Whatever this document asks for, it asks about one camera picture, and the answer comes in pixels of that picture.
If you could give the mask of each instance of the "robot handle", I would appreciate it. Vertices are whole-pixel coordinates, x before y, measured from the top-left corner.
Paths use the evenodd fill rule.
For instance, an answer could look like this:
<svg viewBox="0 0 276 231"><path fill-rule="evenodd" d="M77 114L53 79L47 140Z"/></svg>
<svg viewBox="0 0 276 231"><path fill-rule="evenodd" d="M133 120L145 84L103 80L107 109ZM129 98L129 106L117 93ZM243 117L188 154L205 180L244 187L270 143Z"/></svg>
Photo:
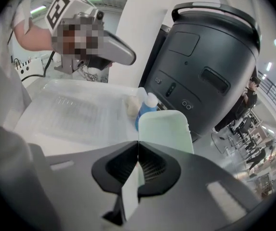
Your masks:
<svg viewBox="0 0 276 231"><path fill-rule="evenodd" d="M214 2L185 2L177 4L173 10L172 10L172 19L173 21L176 21L180 14L178 13L181 9L213 9L213 10L219 10L225 13L229 13L232 15L235 15L244 21L246 21L252 28L253 33L257 35L257 38L261 38L261 31L258 26L258 23L247 13L233 8L231 6L220 4L220 3L214 3Z"/></svg>

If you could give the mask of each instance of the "blue bottle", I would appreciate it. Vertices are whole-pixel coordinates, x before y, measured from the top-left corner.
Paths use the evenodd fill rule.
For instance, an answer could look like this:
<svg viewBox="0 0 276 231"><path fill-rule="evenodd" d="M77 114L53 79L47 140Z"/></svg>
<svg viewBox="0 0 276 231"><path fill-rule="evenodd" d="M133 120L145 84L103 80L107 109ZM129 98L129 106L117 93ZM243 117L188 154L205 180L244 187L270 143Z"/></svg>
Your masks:
<svg viewBox="0 0 276 231"><path fill-rule="evenodd" d="M136 125L137 131L139 131L139 119L140 119L140 117L146 112L156 111L157 110L157 104L158 104L157 97L153 93L149 92L146 99L142 103L141 108L140 108L139 113L138 113L137 118L136 118L135 125Z"/></svg>

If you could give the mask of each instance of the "bottle cap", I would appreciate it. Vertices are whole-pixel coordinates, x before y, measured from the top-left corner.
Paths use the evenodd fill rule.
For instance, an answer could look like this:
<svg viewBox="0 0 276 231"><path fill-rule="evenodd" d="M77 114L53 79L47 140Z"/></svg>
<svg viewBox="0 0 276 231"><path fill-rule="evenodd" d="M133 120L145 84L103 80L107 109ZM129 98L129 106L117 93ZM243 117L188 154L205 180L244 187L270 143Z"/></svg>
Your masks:
<svg viewBox="0 0 276 231"><path fill-rule="evenodd" d="M157 99L157 97L155 96L155 94L149 92L149 93L147 94L147 98L146 98L146 100L145 100L144 103L145 103L148 107L154 108L154 107L156 107L157 104L158 104L158 99Z"/></svg>

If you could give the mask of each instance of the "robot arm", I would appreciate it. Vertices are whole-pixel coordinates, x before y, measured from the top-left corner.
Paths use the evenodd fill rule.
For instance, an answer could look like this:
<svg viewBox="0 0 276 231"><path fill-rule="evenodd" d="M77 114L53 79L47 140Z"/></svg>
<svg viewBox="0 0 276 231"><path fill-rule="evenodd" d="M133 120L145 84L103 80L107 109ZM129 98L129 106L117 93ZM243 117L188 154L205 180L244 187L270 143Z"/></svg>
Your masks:
<svg viewBox="0 0 276 231"><path fill-rule="evenodd" d="M54 0L45 20L52 36L52 47L72 61L88 61L100 70L111 62L132 65L135 52L121 39L104 30L104 13L87 0ZM69 43L65 31L74 31Z"/></svg>

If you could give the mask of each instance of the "person's arm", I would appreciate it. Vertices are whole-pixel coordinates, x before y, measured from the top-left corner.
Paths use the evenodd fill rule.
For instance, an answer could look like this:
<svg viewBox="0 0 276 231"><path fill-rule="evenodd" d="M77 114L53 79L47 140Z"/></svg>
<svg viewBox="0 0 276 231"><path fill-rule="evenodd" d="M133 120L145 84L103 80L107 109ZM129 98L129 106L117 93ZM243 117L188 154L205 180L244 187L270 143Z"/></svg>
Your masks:
<svg viewBox="0 0 276 231"><path fill-rule="evenodd" d="M53 51L51 34L48 29L40 28L33 24L29 18L29 30L24 34L25 21L19 22L13 29L18 43L28 51Z"/></svg>
<svg viewBox="0 0 276 231"><path fill-rule="evenodd" d="M245 102L245 104L247 105L248 104L248 96L246 95L246 93L243 93L243 98L244 98L244 102Z"/></svg>

